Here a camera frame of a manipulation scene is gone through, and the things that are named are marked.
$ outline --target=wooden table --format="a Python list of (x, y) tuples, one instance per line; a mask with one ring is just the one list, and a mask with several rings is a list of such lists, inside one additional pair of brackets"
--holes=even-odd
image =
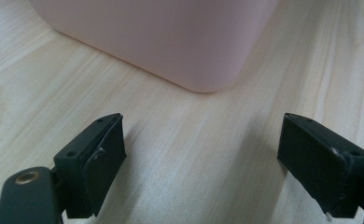
[(0, 190), (117, 112), (128, 158), (100, 216), (66, 223), (327, 223), (276, 159), (278, 141), (291, 112), (364, 148), (364, 0), (282, 0), (235, 84), (210, 94), (53, 31), (26, 0), (0, 0)]

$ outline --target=pink container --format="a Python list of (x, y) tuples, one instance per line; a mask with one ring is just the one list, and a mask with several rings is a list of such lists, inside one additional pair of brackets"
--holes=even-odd
[(278, 0), (29, 0), (54, 29), (192, 91), (239, 75)]

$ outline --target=pink bin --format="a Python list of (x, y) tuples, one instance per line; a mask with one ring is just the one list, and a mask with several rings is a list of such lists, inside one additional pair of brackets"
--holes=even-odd
[(278, 0), (29, 0), (54, 29), (192, 91), (239, 75)]

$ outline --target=wood grain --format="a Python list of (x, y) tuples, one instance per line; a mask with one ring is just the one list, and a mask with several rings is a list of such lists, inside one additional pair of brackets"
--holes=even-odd
[(211, 94), (51, 30), (25, 0), (0, 0), (0, 187), (51, 167), (117, 112), (128, 158), (100, 216), (66, 223), (326, 223), (276, 151), (286, 112), (364, 148), (364, 0), (282, 0), (235, 84)]

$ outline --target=table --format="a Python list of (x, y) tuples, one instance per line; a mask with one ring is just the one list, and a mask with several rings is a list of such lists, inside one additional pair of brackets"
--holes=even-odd
[(276, 159), (278, 141), (290, 112), (364, 148), (364, 0), (282, 0), (236, 82), (206, 94), (0, 0), (0, 190), (117, 112), (128, 157), (98, 218), (65, 223), (327, 223)]

